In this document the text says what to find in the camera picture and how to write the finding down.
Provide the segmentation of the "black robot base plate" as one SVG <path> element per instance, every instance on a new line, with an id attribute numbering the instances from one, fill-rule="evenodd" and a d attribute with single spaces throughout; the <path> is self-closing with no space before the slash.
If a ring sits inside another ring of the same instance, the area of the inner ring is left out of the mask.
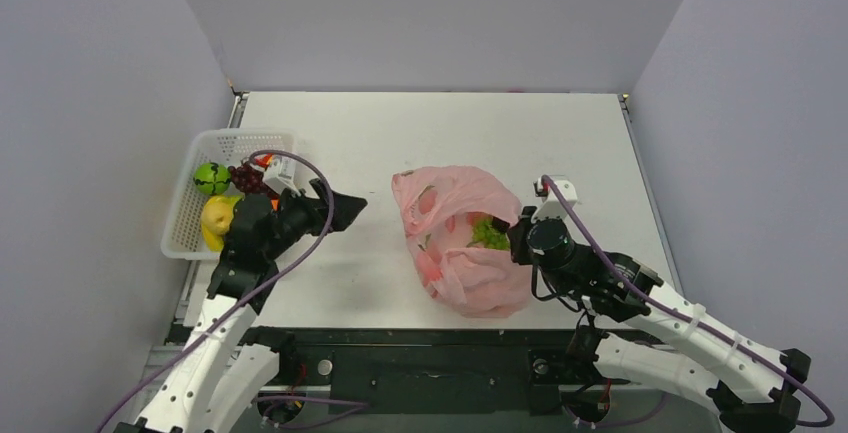
<path id="1" fill-rule="evenodd" d="M 262 391 L 326 393 L 370 414 L 555 413 L 607 381 L 571 357 L 573 329 L 375 330 L 252 327 L 240 345 L 277 353 Z"/>

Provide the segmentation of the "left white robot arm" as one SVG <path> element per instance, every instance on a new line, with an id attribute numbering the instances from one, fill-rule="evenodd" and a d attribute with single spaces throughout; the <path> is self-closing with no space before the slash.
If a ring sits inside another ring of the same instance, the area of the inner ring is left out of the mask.
<path id="1" fill-rule="evenodd" d="M 237 349 L 284 274 L 278 257 L 304 236 L 321 242 L 347 229 L 368 205 L 319 178 L 310 185 L 312 197 L 284 190 L 276 201 L 251 194 L 234 204 L 188 343 L 159 371 L 163 383 L 152 399 L 115 431 L 227 432 L 267 382 L 295 376 L 299 358 L 290 348 L 253 339 L 245 352 Z"/>

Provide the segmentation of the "green fake fruit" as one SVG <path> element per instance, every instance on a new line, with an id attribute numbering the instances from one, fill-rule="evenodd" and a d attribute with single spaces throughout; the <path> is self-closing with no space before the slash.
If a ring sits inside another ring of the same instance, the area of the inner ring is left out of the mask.
<path id="1" fill-rule="evenodd" d="M 192 183 L 204 195 L 222 195 L 229 189 L 231 174 L 226 166 L 215 162 L 207 162 L 195 169 Z"/>

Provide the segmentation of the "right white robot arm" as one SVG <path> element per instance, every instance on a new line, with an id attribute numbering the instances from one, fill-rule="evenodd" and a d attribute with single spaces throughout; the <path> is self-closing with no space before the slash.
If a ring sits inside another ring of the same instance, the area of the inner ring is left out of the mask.
<path id="1" fill-rule="evenodd" d="M 790 432 L 798 421 L 796 397 L 811 359 L 798 349 L 753 341 L 683 298 L 634 258 L 596 253 L 576 242 L 562 217 L 535 218 L 522 210 L 516 224 L 497 220 L 510 256 L 530 266 L 553 296 L 578 302 L 593 316 L 638 329 L 667 345 L 651 350 L 591 325 L 577 328 L 564 353 L 578 380 L 624 379 L 674 394 L 715 414 L 733 432 Z"/>

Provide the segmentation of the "yellow fake fruit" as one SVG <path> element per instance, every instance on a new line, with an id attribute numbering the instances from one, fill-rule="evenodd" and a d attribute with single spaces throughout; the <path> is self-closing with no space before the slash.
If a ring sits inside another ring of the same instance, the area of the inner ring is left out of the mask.
<path id="1" fill-rule="evenodd" d="M 210 197 L 200 214 L 201 232 L 207 236 L 225 236 L 234 219 L 235 206 L 241 199 L 241 196 L 228 195 Z"/>

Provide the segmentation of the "pink plastic bag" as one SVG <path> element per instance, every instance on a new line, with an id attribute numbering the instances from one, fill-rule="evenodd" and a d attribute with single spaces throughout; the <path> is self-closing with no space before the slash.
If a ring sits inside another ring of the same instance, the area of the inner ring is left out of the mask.
<path id="1" fill-rule="evenodd" d="M 428 166 L 393 175 L 391 190 L 407 248 L 429 296 L 471 318 L 504 318 L 530 301 L 531 269 L 508 251 L 467 247 L 482 216 L 514 226 L 522 205 L 494 175 L 474 166 Z"/>

